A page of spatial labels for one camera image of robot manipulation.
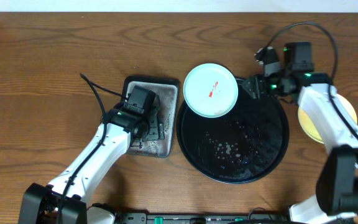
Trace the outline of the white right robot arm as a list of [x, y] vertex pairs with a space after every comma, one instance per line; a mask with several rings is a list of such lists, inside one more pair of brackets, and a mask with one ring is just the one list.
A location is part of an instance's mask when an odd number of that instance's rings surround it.
[[358, 125], [339, 101], [331, 78], [316, 73], [310, 62], [262, 59], [259, 96], [290, 95], [315, 126], [329, 154], [316, 193], [289, 209], [297, 223], [329, 223], [358, 215]]

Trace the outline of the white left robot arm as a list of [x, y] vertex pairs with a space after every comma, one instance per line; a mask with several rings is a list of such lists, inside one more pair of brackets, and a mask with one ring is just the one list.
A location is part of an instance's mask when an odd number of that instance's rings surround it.
[[78, 157], [46, 186], [25, 191], [19, 223], [114, 223], [106, 205], [89, 202], [112, 165], [125, 153], [170, 153], [179, 82], [148, 76], [124, 81], [120, 102], [103, 108], [98, 129]]

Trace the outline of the yellow plate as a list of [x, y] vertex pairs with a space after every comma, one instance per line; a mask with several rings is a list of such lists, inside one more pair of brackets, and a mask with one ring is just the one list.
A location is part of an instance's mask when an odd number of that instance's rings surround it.
[[[346, 111], [349, 113], [349, 115], [352, 117], [355, 123], [357, 123], [357, 115], [354, 107], [351, 105], [351, 103], [345, 99], [341, 95], [337, 95], [339, 98], [339, 101], [342, 103], [343, 107], [346, 109]], [[298, 120], [300, 123], [300, 126], [302, 130], [314, 141], [323, 143], [323, 140], [321, 136], [319, 135], [319, 132], [315, 128], [314, 124], [312, 123], [309, 116], [301, 109], [298, 108]]]

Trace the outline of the mint green plate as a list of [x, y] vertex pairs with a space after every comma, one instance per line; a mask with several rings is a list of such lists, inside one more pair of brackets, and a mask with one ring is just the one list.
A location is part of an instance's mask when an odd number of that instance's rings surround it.
[[236, 104], [239, 87], [234, 75], [222, 65], [204, 63], [185, 78], [183, 96], [189, 108], [205, 118], [224, 116]]

